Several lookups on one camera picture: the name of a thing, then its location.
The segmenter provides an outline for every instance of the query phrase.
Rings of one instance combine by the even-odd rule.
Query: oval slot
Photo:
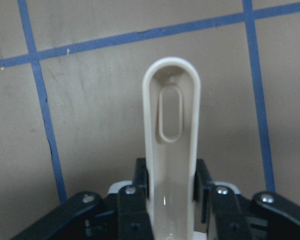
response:
[[[182,135],[182,93],[174,85],[164,87],[159,95],[159,135],[168,143],[174,143]]]

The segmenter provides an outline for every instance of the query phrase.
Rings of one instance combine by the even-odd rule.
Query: blue tape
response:
[[[18,0],[18,7],[19,7],[22,27],[23,27],[23,31],[24,31],[25,42],[26,42],[26,46],[27,46],[29,54],[23,55],[23,57],[21,56],[22,57],[21,59],[16,58],[16,57],[11,58],[10,61],[8,61],[6,59],[5,61],[0,62],[0,64],[7,67],[9,65],[9,63],[11,63],[11,61],[13,61],[13,60],[20,60],[21,62],[24,62],[25,60],[29,60],[31,62],[32,73],[33,73],[33,77],[34,77],[34,81],[35,81],[35,85],[36,85],[36,90],[38,93],[42,118],[43,118],[43,122],[44,122],[45,134],[46,134],[46,138],[48,140],[50,152],[51,152],[51,162],[52,162],[52,168],[53,168],[56,188],[57,188],[60,202],[64,203],[65,201],[67,201],[66,187],[65,187],[63,174],[62,174],[59,153],[58,153],[58,148],[57,148],[57,142],[56,142],[55,132],[54,132],[50,109],[49,109],[49,104],[48,104],[45,82],[44,82],[44,78],[42,75],[40,64],[36,60],[38,54],[37,54],[34,35],[32,32],[32,28],[31,28],[31,23],[30,23],[29,12],[28,12],[28,8],[27,8],[26,0]]]
[[[31,63],[31,67],[32,67],[32,72],[35,80],[36,90],[39,97],[39,103],[40,103],[42,118],[44,122],[45,134],[50,146],[51,161],[52,161],[52,168],[54,172],[54,178],[56,182],[56,188],[57,188],[60,202],[64,203],[65,201],[67,201],[66,187],[64,183],[62,170],[61,170],[59,153],[57,149],[57,142],[56,142],[54,127],[51,119],[44,78],[38,61],[33,61]]]
[[[252,0],[242,0],[243,13],[245,21],[246,36],[250,57],[250,68],[258,122],[259,139],[261,145],[261,154],[263,161],[263,171],[265,178],[265,187],[267,191],[275,192],[275,178],[272,165],[272,156],[269,140],[268,121],[266,114],[266,105],[264,90],[262,84],[261,67],[259,59],[257,32],[255,25],[255,14]]]
[[[177,25],[153,28],[143,32],[130,32],[116,36],[100,38],[96,40],[85,41],[81,43],[66,45],[53,49],[38,52],[38,60],[44,60],[51,57],[59,57],[67,55],[69,49],[70,54],[80,53],[89,50],[101,49],[111,46],[130,44],[144,40],[162,38],[181,33],[194,32],[209,28],[216,28],[225,25],[236,24],[244,21],[242,13],[231,14],[226,16],[214,17],[198,21],[192,21]]]
[[[25,37],[26,46],[28,48],[29,53],[36,53],[36,44],[34,35],[32,33],[31,23],[30,23],[30,17],[27,7],[26,0],[18,0],[18,7]]]
[[[0,67],[13,67],[21,64],[28,64],[31,62],[29,54],[5,58],[0,60]]]
[[[269,7],[254,11],[255,19],[265,19],[287,14],[300,13],[300,2],[282,6]]]
[[[23,16],[22,26],[24,28],[25,40],[27,43],[29,56],[22,55],[17,57],[11,57],[0,60],[0,67],[13,67],[25,63],[31,63],[32,61],[41,61],[52,57],[60,57],[67,55],[67,50],[70,50],[71,54],[79,53],[83,51],[95,50],[100,48],[106,48],[110,46],[117,46],[122,44],[134,43],[138,41],[144,41],[149,39],[155,39],[160,37],[167,37],[171,35],[177,35],[186,32],[199,31],[209,28],[216,28],[219,26],[237,24],[244,21],[242,13],[230,14],[226,16],[219,16],[209,19],[203,19],[198,21],[192,21],[172,26],[159,27],[151,29],[145,32],[131,32],[121,34],[117,36],[105,37],[101,39],[70,44],[53,49],[43,50],[36,52],[35,40],[32,33],[29,13],[27,9],[27,3],[25,0],[18,0],[20,14]],[[258,9],[254,11],[255,19],[271,18],[280,15],[293,14],[300,12],[300,2],[286,4],[281,6],[269,7],[264,9]]]

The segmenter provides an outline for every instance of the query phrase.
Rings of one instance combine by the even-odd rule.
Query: white plastic object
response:
[[[203,232],[194,231],[193,240],[207,240],[207,234]]]
[[[131,180],[115,182],[109,187],[108,194],[117,194],[121,188],[129,185],[132,185]]]
[[[156,61],[145,73],[143,116],[147,211],[156,240],[192,240],[200,79],[177,57]]]
[[[214,185],[216,185],[216,186],[225,186],[225,187],[230,188],[230,189],[234,192],[234,194],[237,194],[237,195],[240,195],[240,194],[241,194],[239,188],[238,188],[236,185],[234,185],[234,184],[232,184],[232,183],[230,183],[230,182],[226,182],[226,181],[215,181],[215,182],[214,182]]]

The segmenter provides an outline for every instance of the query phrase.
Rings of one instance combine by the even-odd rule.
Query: silver screw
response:
[[[275,201],[274,197],[271,196],[270,194],[262,194],[261,200],[262,200],[262,202],[268,203],[268,204],[272,204]]]
[[[128,186],[125,189],[125,193],[126,194],[135,194],[135,192],[136,192],[136,188],[134,186]]]
[[[218,186],[216,188],[216,192],[218,194],[227,195],[228,194],[228,188],[226,188],[225,186]]]
[[[91,203],[94,200],[95,200],[95,196],[94,195],[85,194],[84,197],[83,197],[83,199],[82,199],[82,202],[84,202],[85,204],[87,204],[87,203]]]

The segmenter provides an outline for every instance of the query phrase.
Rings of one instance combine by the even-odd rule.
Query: oblong hole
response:
[[[162,135],[171,141],[176,140],[182,131],[181,92],[176,86],[168,86],[162,89],[160,98]]]

